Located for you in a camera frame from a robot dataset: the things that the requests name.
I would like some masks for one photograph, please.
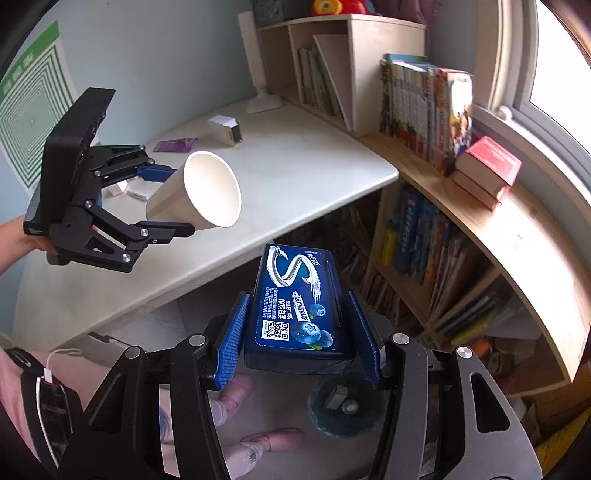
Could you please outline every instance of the orange toy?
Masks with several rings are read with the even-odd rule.
[[[312,15],[338,15],[343,11],[340,0],[314,0]]]

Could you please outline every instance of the white paper cup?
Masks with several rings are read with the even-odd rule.
[[[146,218],[186,222],[196,230],[234,225],[242,196],[234,172],[211,152],[195,152],[148,200]]]

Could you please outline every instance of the white cable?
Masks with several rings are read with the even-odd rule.
[[[63,353],[64,355],[68,356],[78,356],[82,355],[82,350],[79,348],[58,348],[57,350],[52,351],[47,357],[47,362],[45,364],[45,368],[43,369],[43,379],[49,383],[53,383],[53,374],[49,368],[49,360],[51,360],[51,357],[54,353]]]

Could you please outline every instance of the purple card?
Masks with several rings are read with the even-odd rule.
[[[178,138],[176,140],[163,140],[158,142],[154,147],[155,152],[168,152],[168,153],[189,153],[197,138]]]

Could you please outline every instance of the desk surface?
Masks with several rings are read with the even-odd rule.
[[[383,158],[295,106],[255,115],[245,108],[245,102],[226,106],[158,139],[199,137],[196,150],[228,162],[242,191],[237,223],[150,246],[130,274],[76,263],[56,267],[33,252],[18,292],[16,345],[54,349],[125,314],[157,308],[259,256],[273,238],[398,178]],[[217,113],[241,122],[243,143],[228,148],[209,135],[207,119]],[[173,168],[187,158],[151,155]],[[125,194],[104,207],[128,223],[145,219],[145,203]]]

